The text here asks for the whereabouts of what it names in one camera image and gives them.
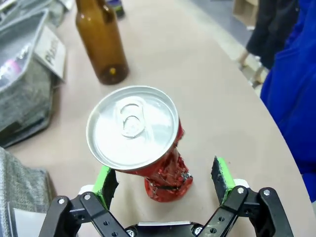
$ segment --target can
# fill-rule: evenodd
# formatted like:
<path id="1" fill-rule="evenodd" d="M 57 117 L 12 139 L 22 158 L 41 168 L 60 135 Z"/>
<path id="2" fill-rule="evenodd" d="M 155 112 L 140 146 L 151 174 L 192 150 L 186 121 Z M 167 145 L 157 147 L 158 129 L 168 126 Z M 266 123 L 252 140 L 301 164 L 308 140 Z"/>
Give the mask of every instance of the can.
<path id="1" fill-rule="evenodd" d="M 103 165 L 145 178 L 148 196 L 181 198 L 193 178 L 177 145 L 184 135 L 173 101 L 161 90 L 129 86 L 103 98 L 88 119 L 88 146 Z"/>
<path id="2" fill-rule="evenodd" d="M 121 0 L 106 0 L 110 7 L 115 11 L 117 18 L 121 19 L 125 16 L 125 11 Z"/>

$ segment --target blue jacket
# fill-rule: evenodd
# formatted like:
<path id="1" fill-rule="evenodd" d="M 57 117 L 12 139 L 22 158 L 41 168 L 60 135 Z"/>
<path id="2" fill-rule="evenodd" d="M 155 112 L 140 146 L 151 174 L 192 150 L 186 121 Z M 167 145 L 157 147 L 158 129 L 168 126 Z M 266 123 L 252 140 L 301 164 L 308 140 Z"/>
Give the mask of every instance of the blue jacket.
<path id="1" fill-rule="evenodd" d="M 316 200 L 316 0 L 300 1 L 300 16 L 262 87 L 271 113 Z"/>

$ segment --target brown glass bottle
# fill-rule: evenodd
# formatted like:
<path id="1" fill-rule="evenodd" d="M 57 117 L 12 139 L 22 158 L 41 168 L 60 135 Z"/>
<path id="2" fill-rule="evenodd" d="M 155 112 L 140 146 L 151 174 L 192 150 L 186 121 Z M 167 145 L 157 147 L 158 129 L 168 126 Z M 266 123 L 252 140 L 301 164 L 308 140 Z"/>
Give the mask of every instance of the brown glass bottle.
<path id="1" fill-rule="evenodd" d="M 76 0 L 76 25 L 94 71 L 103 84 L 116 84 L 128 75 L 116 14 L 105 0 Z"/>

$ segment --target can lid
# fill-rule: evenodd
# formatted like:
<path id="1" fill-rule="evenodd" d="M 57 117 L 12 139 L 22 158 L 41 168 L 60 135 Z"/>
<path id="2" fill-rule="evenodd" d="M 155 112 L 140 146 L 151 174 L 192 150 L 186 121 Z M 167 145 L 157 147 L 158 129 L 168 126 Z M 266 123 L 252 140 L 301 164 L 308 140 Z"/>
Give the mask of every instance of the can lid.
<path id="1" fill-rule="evenodd" d="M 174 143 L 179 116 L 172 100 L 149 86 L 129 86 L 103 98 L 87 123 L 86 138 L 102 164 L 135 170 L 162 157 Z"/>

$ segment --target beige tabletop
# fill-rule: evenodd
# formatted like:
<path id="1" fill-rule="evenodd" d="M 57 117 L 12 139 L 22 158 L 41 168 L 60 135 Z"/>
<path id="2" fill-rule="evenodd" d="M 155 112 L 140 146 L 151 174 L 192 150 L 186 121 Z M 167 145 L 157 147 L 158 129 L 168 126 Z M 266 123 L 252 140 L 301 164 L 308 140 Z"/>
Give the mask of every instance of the beige tabletop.
<path id="1" fill-rule="evenodd" d="M 210 172 L 214 155 L 224 157 L 235 178 L 254 191 L 277 190 L 296 237 L 316 236 L 316 221 L 293 157 L 263 103 L 208 32 L 206 16 L 189 0 L 125 0 L 119 22 L 131 73 L 121 84 L 101 85 L 75 27 L 76 10 L 59 33 L 67 46 L 67 84 L 58 91 L 50 127 L 9 150 L 25 165 L 45 167 L 59 195 L 74 198 L 93 184 L 101 164 L 90 153 L 89 113 L 109 92 L 149 85 L 175 102 L 186 131 L 179 151 L 194 184 L 179 201 L 158 203 L 145 193 L 143 178 L 118 173 L 111 211 L 125 227 L 140 221 L 205 223 L 218 207 Z M 81 236 L 98 236 L 85 226 Z M 253 237 L 239 218 L 229 235 Z"/>

